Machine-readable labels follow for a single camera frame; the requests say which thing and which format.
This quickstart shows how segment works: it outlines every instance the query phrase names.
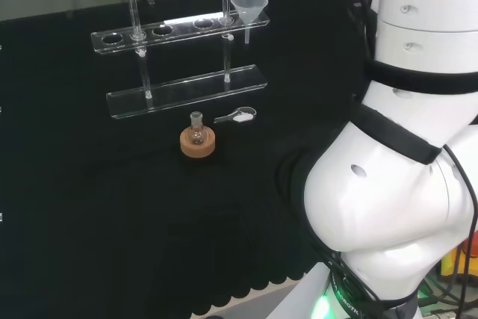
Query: test tube rack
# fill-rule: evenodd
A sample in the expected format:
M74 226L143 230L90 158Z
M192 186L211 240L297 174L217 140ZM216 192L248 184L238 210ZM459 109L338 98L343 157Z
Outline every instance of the test tube rack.
M217 99L267 86L256 65L231 69L231 33L265 26L269 18L262 11L254 22L244 24L237 11L230 11L223 0L219 13L166 20L141 26L136 0L128 0L132 26L112 31L94 32L91 40L95 52L110 54L134 50L140 65L142 87L107 93L111 117L124 119L141 114ZM204 75L150 84L147 47L198 37L221 34L224 43L224 69Z

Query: black tablecloth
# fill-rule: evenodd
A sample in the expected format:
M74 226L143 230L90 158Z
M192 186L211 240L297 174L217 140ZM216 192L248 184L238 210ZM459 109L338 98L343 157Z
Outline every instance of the black tablecloth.
M128 26L126 4L0 23L0 318L188 318L250 288L298 279L316 258L278 205L274 170L321 150L364 89L353 0L269 0L267 27L232 66L263 90L127 120L105 94L140 85L133 52L98 55L90 33ZM143 23L220 9L221 0L140 3ZM150 48L152 82L222 68L220 37ZM239 106L250 123L214 126ZM215 153L185 158L201 111Z

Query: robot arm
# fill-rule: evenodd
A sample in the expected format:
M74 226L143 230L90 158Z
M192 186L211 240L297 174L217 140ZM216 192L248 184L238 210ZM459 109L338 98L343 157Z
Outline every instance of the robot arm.
M428 146L448 143L478 190L478 126L469 126L478 86L458 90L463 78L478 84L477 24L477 0L380 0L375 61L402 78L428 78L430 91L372 78L361 105ZM456 89L435 92L443 78ZM474 205L455 163L445 151L416 161L349 122L311 169L304 190L311 228L377 302L408 304L432 266L468 236ZM326 292L334 317L359 318L363 297L351 291L345 299L339 281L347 281L343 273ZM421 314L415 304L400 318Z

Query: black strap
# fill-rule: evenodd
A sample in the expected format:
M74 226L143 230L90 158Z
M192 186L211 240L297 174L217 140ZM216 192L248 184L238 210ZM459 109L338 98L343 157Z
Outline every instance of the black strap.
M350 121L375 141L421 164L431 164L441 152L380 112L355 101Z
M459 95L478 91L478 72L465 74L420 72L367 59L364 73L370 80L414 93Z
M344 284L346 278L341 278L336 271L332 271L332 290L335 298L340 303L342 309L355 319L363 318L367 315L372 318L384 319L412 319L418 308L418 288L403 299L381 300L376 302L371 298L354 299L357 295L350 293L350 288Z

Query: funnel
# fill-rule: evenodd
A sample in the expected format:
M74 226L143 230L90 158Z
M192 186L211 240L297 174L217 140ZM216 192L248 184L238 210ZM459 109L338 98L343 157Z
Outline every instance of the funnel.
M252 24L268 2L268 0L231 0L245 26ZM250 29L246 28L246 44L249 43L249 32Z

